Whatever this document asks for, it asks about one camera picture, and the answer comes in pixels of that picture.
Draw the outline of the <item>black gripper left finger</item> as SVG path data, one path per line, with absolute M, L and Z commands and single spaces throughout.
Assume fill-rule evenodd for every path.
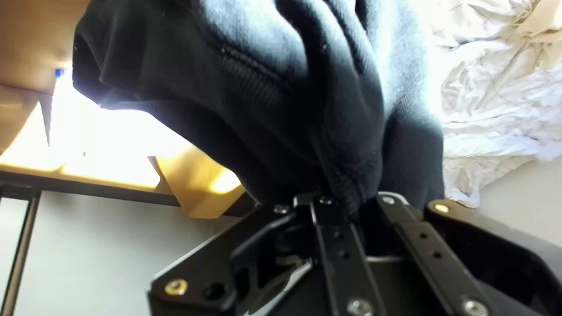
M 306 211 L 315 229 L 329 315 L 385 316 L 387 308 L 346 210 L 336 199 L 318 194 L 297 196 L 294 208 Z

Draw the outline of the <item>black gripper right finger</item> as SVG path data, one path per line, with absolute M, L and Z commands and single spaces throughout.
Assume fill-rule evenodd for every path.
M 469 269 L 402 196 L 381 192 L 378 203 L 448 316 L 496 316 L 494 305 Z

